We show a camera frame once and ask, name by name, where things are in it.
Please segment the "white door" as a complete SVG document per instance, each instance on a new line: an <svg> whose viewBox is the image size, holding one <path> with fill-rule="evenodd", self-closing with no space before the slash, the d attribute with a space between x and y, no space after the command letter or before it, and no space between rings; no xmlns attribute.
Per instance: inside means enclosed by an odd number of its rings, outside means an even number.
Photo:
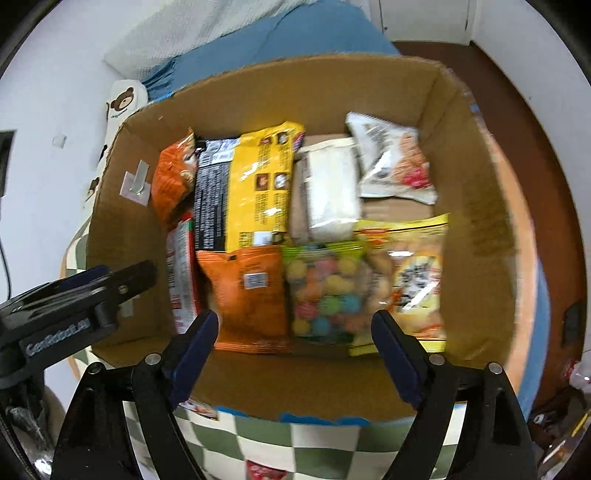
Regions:
<svg viewBox="0 0 591 480"><path fill-rule="evenodd" d="M478 2L473 0L370 1L372 22L393 42L467 45Z"/></svg>

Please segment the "white wafer snack pack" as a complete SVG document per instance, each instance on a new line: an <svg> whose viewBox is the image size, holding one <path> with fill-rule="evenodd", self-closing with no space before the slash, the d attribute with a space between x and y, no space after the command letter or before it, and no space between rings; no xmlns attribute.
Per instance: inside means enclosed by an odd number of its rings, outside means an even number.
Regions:
<svg viewBox="0 0 591 480"><path fill-rule="evenodd" d="M290 240L297 245L349 240L361 214L355 140L331 138L302 146L291 181Z"/></svg>

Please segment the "red white stick pack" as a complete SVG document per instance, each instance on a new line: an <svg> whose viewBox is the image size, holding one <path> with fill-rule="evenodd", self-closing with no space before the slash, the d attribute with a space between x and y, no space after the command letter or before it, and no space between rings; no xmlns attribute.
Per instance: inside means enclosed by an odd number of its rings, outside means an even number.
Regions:
<svg viewBox="0 0 591 480"><path fill-rule="evenodd" d="M185 333L202 309L190 210L181 215L166 237L168 292L177 334Z"/></svg>

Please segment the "panda yellow snack bag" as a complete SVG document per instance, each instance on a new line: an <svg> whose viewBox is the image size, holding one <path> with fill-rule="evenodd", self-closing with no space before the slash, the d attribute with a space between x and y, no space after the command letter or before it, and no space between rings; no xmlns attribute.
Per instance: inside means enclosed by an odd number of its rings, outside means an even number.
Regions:
<svg viewBox="0 0 591 480"><path fill-rule="evenodd" d="M218 419L218 413L213 407L211 407L211 405L194 401L192 399L187 399L186 401L181 402L179 406L201 417L211 420Z"/></svg>

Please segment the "cardboard milk box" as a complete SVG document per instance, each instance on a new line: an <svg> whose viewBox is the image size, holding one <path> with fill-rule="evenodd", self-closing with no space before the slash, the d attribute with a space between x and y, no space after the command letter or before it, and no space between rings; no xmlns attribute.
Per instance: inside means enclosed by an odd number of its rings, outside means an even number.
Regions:
<svg viewBox="0 0 591 480"><path fill-rule="evenodd" d="M495 143L441 63L321 55L244 67L148 104L115 135L84 260L155 285L94 345L112 366L180 329L172 259L221 331L191 396L264 419L403 410L370 336L387 310L462 367L524 379L521 237Z"/></svg>

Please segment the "green white checkered mat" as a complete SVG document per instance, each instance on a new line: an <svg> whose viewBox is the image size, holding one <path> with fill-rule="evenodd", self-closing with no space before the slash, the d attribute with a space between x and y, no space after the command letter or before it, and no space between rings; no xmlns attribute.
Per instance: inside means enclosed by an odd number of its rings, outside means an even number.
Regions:
<svg viewBox="0 0 591 480"><path fill-rule="evenodd" d="M493 137L490 178L473 198L482 224L455 211L444 244L442 313L446 357L468 367L501 363L524 413L545 358L548 298L533 224L517 177ZM159 150L121 130L105 156L93 214L64 260L67 274L150 260L165 265L165 235L153 210L122 197L126 175L154 166ZM176 411L188 447L217 479L242 479L254 462L291 479L376 479L401 448L413 412L378 355L303 342L287 355L216 351L191 395L214 410Z"/></svg>

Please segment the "black long snack pack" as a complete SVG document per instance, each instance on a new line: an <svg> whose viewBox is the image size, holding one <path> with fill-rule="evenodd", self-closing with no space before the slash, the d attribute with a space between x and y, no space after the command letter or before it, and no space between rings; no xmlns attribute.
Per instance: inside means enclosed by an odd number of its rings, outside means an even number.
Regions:
<svg viewBox="0 0 591 480"><path fill-rule="evenodd" d="M225 250L230 167L238 145L238 138L197 142L193 204L197 251Z"/></svg>

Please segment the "yellow long snack pack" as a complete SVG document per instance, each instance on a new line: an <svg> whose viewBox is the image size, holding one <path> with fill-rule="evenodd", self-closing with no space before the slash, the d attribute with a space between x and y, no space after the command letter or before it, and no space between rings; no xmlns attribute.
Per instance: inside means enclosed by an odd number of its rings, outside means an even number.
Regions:
<svg viewBox="0 0 591 480"><path fill-rule="evenodd" d="M284 122L239 137L230 163L225 250L286 241L294 156L304 126Z"/></svg>

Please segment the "orange snack pack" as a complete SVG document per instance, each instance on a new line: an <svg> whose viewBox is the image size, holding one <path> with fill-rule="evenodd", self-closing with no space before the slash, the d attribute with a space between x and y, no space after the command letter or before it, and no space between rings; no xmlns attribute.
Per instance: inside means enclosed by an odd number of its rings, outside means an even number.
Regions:
<svg viewBox="0 0 591 480"><path fill-rule="evenodd" d="M215 348L243 354L290 351L290 320L279 246L229 253L199 251L221 317Z"/></svg>
<svg viewBox="0 0 591 480"><path fill-rule="evenodd" d="M168 226L175 211L193 190L197 175L197 143L191 128L180 140L164 148L152 179L151 200L163 226Z"/></svg>

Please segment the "brown red snack pack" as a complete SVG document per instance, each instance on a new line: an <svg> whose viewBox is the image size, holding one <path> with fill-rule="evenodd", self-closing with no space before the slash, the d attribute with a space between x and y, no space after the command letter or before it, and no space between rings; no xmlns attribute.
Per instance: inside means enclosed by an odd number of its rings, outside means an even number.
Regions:
<svg viewBox="0 0 591 480"><path fill-rule="evenodd" d="M246 461L246 474L249 480L286 480L287 471L267 467L262 464Z"/></svg>

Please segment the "blue bed sheet mattress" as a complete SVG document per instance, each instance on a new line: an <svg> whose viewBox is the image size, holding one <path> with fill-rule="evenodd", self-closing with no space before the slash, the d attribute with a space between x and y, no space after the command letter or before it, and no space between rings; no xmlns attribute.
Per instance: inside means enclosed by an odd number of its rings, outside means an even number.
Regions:
<svg viewBox="0 0 591 480"><path fill-rule="evenodd" d="M200 47L176 68L168 93L143 113L152 140L191 125L222 137L295 120L315 135L341 133L346 113L415 126L450 217L444 245L446 356L501 363L529 409L546 360L543 271L519 239L533 231L502 185L506 158L465 84L447 67L394 54L363 14L339 1L298 7Z"/></svg>

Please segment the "white cookie snack bag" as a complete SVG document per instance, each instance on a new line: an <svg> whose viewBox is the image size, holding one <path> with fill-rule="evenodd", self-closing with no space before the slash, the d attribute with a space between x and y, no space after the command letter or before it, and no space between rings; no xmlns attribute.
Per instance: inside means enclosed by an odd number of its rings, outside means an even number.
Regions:
<svg viewBox="0 0 591 480"><path fill-rule="evenodd" d="M360 195L401 198L434 205L438 193L418 130L358 112L346 115L361 163Z"/></svg>

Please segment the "colourful candy balls bag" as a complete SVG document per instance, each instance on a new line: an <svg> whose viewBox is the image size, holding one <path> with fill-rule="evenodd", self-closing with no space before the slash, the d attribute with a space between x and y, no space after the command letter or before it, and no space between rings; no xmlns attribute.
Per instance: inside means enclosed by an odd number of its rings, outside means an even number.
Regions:
<svg viewBox="0 0 591 480"><path fill-rule="evenodd" d="M294 336L351 345L369 326L366 302L372 270L358 241L284 246Z"/></svg>

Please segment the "bear print long pillow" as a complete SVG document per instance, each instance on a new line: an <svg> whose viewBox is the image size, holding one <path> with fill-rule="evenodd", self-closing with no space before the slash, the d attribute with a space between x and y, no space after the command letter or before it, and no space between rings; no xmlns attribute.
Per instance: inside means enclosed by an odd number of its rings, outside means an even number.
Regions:
<svg viewBox="0 0 591 480"><path fill-rule="evenodd" d="M103 147L100 151L95 175L92 178L83 204L83 210L90 212L98 192L101 177L106 167L109 150L123 122L148 102L145 86L131 79L117 80L113 83L106 101L106 129Z"/></svg>

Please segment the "yellow chips bag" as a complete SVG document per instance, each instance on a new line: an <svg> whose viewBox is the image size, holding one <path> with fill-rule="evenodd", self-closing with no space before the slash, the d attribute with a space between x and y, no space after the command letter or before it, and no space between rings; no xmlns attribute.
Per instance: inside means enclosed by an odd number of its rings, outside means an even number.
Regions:
<svg viewBox="0 0 591 480"><path fill-rule="evenodd" d="M429 353L444 352L447 343L440 303L448 226L449 216L442 214L399 222L363 219L355 229L374 273L367 308L387 310Z"/></svg>

